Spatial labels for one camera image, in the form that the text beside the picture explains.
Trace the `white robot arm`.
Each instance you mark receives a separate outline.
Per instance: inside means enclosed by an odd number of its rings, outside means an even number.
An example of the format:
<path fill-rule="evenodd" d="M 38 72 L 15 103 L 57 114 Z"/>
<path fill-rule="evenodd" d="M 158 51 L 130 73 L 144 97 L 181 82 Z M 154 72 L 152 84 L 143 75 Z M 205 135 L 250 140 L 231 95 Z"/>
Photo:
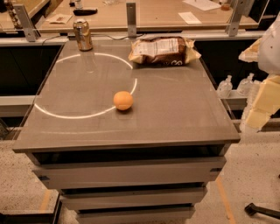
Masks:
<path fill-rule="evenodd" d="M 243 133 L 257 132 L 280 109 L 280 19 L 243 51 L 239 59 L 256 62 L 258 68 L 268 74 L 262 82 L 254 82 L 241 117 Z"/>

